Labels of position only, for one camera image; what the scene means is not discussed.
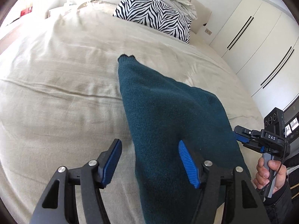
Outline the dark jacket sleeve forearm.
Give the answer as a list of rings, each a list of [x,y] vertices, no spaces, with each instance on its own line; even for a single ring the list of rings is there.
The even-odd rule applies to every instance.
[[[270,169],[277,171],[275,189],[272,198],[265,200],[264,207],[270,223],[298,223],[298,199],[292,202],[291,189],[286,180],[286,167],[280,161],[268,162]]]

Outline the person's right hand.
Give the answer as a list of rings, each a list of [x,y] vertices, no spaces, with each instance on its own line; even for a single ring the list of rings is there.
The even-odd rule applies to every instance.
[[[279,191],[285,184],[287,168],[280,161],[270,160],[268,166],[273,171],[277,172],[275,185],[273,188],[273,194]],[[255,186],[258,189],[262,189],[268,182],[270,177],[270,172],[264,167],[264,159],[260,157],[258,164],[256,166],[257,173],[255,179],[253,180]]]

